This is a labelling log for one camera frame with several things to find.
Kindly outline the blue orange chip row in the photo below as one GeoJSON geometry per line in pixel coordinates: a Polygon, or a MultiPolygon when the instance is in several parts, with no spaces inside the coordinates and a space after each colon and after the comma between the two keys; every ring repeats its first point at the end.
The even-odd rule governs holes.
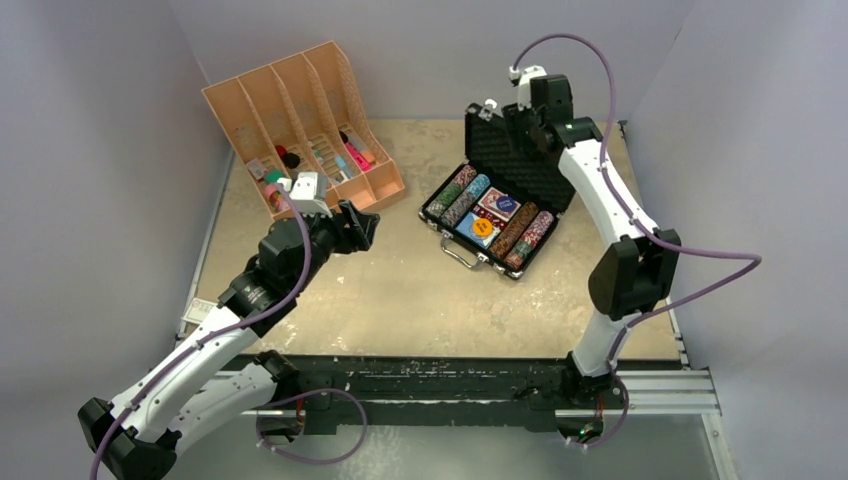
{"type": "Polygon", "coordinates": [[[442,223],[450,227],[456,226],[490,184],[491,180],[487,175],[477,175],[440,216],[442,223]]]}

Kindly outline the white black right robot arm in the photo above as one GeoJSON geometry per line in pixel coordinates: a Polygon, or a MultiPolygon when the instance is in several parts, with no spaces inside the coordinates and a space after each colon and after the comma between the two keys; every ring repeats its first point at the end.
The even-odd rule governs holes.
{"type": "Polygon", "coordinates": [[[575,371],[561,381],[564,399],[584,407],[599,396],[598,377],[614,369],[632,322],[668,296],[680,237],[636,205],[607,153],[608,134],[575,118],[566,76],[531,66],[509,78],[517,101],[503,116],[513,149],[571,185],[606,247],[588,279],[594,312],[570,355],[575,371]]]}

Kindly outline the black poker chip case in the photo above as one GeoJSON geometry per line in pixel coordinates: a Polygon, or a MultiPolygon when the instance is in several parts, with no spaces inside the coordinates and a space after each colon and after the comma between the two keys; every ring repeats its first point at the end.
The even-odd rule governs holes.
{"type": "Polygon", "coordinates": [[[443,252],[466,268],[487,264],[518,280],[576,190],[556,169],[517,156],[493,107],[489,101],[465,109],[464,160],[418,216],[441,235],[443,252]]]}

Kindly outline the green round tape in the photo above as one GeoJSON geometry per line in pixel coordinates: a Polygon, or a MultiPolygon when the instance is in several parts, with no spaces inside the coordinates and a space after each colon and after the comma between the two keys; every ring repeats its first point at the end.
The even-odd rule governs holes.
{"type": "Polygon", "coordinates": [[[271,169],[264,175],[268,184],[283,184],[287,179],[288,177],[277,169],[271,169]]]}

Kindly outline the small white red box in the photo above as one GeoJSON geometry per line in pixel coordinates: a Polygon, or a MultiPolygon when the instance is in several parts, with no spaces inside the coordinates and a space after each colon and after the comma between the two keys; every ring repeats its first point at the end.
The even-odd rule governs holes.
{"type": "Polygon", "coordinates": [[[181,319],[189,324],[200,325],[215,307],[215,302],[193,298],[188,302],[181,319]]]}

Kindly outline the peach desk organizer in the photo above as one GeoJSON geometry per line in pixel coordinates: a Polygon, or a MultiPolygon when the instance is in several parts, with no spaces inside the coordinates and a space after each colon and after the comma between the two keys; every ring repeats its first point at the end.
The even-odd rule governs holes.
{"type": "Polygon", "coordinates": [[[273,219],[289,215],[264,175],[280,170],[327,176],[326,202],[351,200],[376,212],[399,200],[406,186],[394,159],[374,136],[352,65],[334,41],[257,67],[203,89],[203,96],[273,219]],[[366,172],[349,155],[339,131],[355,133],[376,157],[366,172]],[[274,146],[301,157],[287,169],[274,146]]]}

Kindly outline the black orange chip row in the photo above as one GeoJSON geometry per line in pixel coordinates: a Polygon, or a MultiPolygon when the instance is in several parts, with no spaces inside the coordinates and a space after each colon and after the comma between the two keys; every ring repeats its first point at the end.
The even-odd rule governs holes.
{"type": "Polygon", "coordinates": [[[495,257],[504,259],[538,212],[539,208],[533,202],[522,205],[506,228],[494,240],[489,251],[495,257]]]}

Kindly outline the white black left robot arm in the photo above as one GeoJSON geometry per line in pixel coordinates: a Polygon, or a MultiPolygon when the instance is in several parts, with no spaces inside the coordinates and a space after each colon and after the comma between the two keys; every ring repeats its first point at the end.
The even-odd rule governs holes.
{"type": "Polygon", "coordinates": [[[89,476],[106,467],[117,479],[162,479],[198,440],[253,408],[284,409],[338,389],[309,387],[276,351],[256,355],[234,376],[216,374],[281,322],[335,254],[369,250],[380,222],[348,201],[337,209],[297,201],[275,221],[242,273],[205,320],[164,360],[110,400],[93,397],[77,416],[94,453],[89,476]]]}

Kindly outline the red playing card deck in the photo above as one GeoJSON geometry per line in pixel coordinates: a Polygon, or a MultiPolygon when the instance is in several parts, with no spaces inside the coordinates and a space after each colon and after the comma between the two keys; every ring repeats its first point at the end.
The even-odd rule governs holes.
{"type": "Polygon", "coordinates": [[[509,221],[514,216],[514,214],[520,209],[521,203],[518,200],[516,200],[515,198],[513,198],[512,196],[508,195],[508,196],[512,197],[513,199],[515,199],[517,202],[519,202],[520,206],[511,215],[505,215],[496,206],[496,200],[502,195],[508,195],[508,194],[498,190],[495,187],[490,187],[483,194],[483,196],[480,198],[480,200],[478,201],[478,205],[492,211],[493,213],[495,213],[499,217],[503,218],[504,220],[509,221]]]}

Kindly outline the red dice row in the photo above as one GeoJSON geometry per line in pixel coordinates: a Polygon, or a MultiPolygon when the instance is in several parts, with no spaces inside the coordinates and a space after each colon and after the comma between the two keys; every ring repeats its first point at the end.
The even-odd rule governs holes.
{"type": "Polygon", "coordinates": [[[498,230],[503,230],[506,227],[506,225],[508,224],[507,220],[504,220],[503,218],[499,217],[498,215],[496,215],[492,211],[490,211],[490,210],[488,210],[488,209],[486,209],[486,208],[484,208],[480,205],[475,205],[472,208],[471,213],[475,216],[476,219],[487,220],[489,223],[492,224],[492,226],[495,229],[498,229],[498,230]]]}

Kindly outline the yellow big blind button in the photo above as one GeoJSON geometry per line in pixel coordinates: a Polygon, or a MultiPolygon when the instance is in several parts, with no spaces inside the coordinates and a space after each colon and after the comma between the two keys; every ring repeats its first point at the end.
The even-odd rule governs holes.
{"type": "Polygon", "coordinates": [[[493,231],[494,225],[487,218],[477,218],[472,222],[471,232],[478,238],[487,238],[493,231]]]}

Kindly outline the black red round object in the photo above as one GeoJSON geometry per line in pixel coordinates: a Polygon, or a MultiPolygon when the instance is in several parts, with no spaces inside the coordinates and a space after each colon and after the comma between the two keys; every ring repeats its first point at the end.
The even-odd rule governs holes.
{"type": "Polygon", "coordinates": [[[278,154],[282,164],[287,169],[296,169],[300,166],[301,157],[298,154],[287,150],[286,148],[284,148],[281,145],[275,145],[274,148],[275,148],[275,151],[278,154]]]}

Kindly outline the pink highlighter marker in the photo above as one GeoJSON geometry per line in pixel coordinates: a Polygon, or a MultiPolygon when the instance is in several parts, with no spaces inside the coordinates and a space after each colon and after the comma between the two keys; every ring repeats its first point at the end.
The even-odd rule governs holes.
{"type": "Polygon", "coordinates": [[[369,147],[355,133],[339,131],[339,136],[359,169],[363,172],[369,171],[376,162],[376,157],[369,147]]]}

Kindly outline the blue small blind button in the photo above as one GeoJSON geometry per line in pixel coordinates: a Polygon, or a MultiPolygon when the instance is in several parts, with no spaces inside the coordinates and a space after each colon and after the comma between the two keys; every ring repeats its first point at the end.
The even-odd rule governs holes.
{"type": "Polygon", "coordinates": [[[508,195],[502,195],[496,200],[496,206],[505,215],[511,215],[520,206],[520,203],[508,195]]]}

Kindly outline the blue playing card deck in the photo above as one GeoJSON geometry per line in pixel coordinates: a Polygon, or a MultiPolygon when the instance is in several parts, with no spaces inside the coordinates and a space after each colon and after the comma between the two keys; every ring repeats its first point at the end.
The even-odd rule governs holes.
{"type": "Polygon", "coordinates": [[[494,242],[494,240],[499,236],[499,234],[502,232],[502,230],[498,230],[498,229],[494,228],[494,231],[492,232],[492,234],[490,236],[488,236],[487,238],[484,238],[484,239],[478,238],[471,232],[471,225],[472,225],[472,222],[475,219],[476,219],[475,216],[471,212],[467,213],[463,217],[463,219],[458,223],[458,225],[456,226],[456,229],[461,235],[468,238],[473,243],[479,245],[480,247],[482,247],[484,249],[487,249],[491,246],[491,244],[494,242]]]}

